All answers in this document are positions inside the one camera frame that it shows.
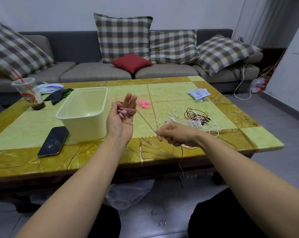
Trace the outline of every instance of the black smartphone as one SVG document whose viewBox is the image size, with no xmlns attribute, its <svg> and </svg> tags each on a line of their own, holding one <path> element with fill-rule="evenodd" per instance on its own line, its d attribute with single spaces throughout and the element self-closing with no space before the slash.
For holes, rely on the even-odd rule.
<svg viewBox="0 0 299 238">
<path fill-rule="evenodd" d="M 65 126 L 52 128 L 37 156 L 43 158 L 60 154 L 68 133 Z"/>
</svg>

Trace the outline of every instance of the plaid pillow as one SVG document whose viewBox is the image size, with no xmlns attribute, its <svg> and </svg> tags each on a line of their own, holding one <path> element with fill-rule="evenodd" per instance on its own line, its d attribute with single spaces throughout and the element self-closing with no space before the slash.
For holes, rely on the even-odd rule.
<svg viewBox="0 0 299 238">
<path fill-rule="evenodd" d="M 0 22 L 0 70 L 3 73 L 15 80 L 17 77 L 10 68 L 24 78 L 55 64 L 39 47 Z"/>
<path fill-rule="evenodd" d="M 111 61 L 134 53 L 149 59 L 148 33 L 153 18 L 115 18 L 94 13 L 102 62 Z"/>
<path fill-rule="evenodd" d="M 188 64 L 199 58 L 197 30 L 150 31 L 152 63 Z"/>
<path fill-rule="evenodd" d="M 215 35 L 198 45 L 198 50 L 200 58 L 195 61 L 195 64 L 198 64 L 212 76 L 219 70 L 259 52 L 260 48 L 221 35 Z"/>
</svg>

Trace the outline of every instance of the red straw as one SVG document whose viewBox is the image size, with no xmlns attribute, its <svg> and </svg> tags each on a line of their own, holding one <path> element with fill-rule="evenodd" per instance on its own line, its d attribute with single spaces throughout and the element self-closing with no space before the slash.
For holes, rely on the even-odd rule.
<svg viewBox="0 0 299 238">
<path fill-rule="evenodd" d="M 21 78 L 20 75 L 18 75 L 18 73 L 13 69 L 11 68 L 11 70 L 15 73 L 15 75 L 23 82 L 25 83 L 25 81 Z M 30 90 L 33 94 L 35 94 L 35 92 L 26 84 L 26 87 L 28 88 L 28 90 Z"/>
</svg>

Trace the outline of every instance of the beige plastic container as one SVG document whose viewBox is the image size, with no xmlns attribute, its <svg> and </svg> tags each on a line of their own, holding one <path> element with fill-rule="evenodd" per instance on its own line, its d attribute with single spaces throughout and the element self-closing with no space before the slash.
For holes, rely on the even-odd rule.
<svg viewBox="0 0 299 238">
<path fill-rule="evenodd" d="M 108 88 L 80 88 L 69 95 L 56 117 L 63 122 L 74 140 L 99 140 L 107 134 L 109 109 Z"/>
</svg>

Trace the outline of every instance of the gray sofa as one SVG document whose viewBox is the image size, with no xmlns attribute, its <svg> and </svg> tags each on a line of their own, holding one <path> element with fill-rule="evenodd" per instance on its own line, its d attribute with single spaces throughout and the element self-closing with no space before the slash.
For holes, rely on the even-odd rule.
<svg viewBox="0 0 299 238">
<path fill-rule="evenodd" d="M 197 45 L 216 34 L 231 38 L 231 29 L 199 29 Z M 32 75 L 37 83 L 87 82 L 102 80 L 126 80 L 160 77 L 201 76 L 220 92 L 233 91 L 241 80 L 242 60 L 210 77 L 198 65 L 154 64 L 139 70 L 135 75 L 114 67 L 112 64 L 100 63 L 101 53 L 97 31 L 62 31 L 62 32 L 21 32 L 29 40 L 50 55 L 57 65 Z M 251 80 L 257 78 L 259 68 L 252 65 L 261 61 L 262 53 L 249 57 L 241 90 L 246 90 Z M 10 83 L 0 78 L 0 103 L 8 93 L 16 93 Z"/>
</svg>

